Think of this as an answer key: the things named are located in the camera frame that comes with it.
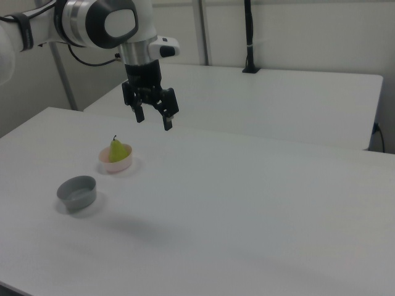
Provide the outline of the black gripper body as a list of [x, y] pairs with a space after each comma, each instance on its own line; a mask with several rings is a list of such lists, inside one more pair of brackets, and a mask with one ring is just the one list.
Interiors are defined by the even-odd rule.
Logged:
[[156, 93], [162, 89], [158, 60], [144, 65], [125, 65], [127, 80], [138, 92], [142, 103], [154, 105]]

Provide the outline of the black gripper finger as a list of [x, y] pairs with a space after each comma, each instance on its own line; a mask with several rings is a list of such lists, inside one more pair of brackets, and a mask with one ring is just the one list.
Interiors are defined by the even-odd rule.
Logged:
[[164, 130], [170, 130], [173, 126], [173, 116], [179, 112], [174, 89], [168, 88], [159, 90], [155, 95], [154, 108], [162, 115]]
[[144, 112], [142, 108], [142, 100], [140, 99], [138, 92], [129, 81], [122, 83], [122, 91], [125, 105], [131, 107], [135, 113], [136, 121], [141, 123], [144, 121]]

